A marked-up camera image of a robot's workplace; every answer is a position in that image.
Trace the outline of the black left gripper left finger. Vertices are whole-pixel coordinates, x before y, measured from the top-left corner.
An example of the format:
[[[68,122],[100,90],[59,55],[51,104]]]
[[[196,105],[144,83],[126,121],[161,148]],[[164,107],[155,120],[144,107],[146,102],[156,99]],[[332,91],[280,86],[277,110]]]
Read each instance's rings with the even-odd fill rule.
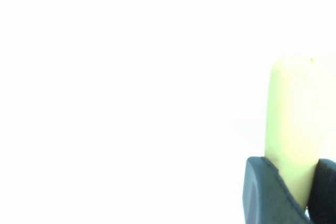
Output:
[[[294,200],[276,166],[265,157],[249,157],[243,186],[247,224],[312,223]]]

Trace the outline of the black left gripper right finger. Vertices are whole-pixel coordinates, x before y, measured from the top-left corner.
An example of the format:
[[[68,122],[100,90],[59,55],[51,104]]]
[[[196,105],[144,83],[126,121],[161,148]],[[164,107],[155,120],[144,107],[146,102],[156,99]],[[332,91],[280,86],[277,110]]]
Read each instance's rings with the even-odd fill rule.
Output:
[[[319,159],[310,198],[308,213],[313,223],[335,224],[335,162]]]

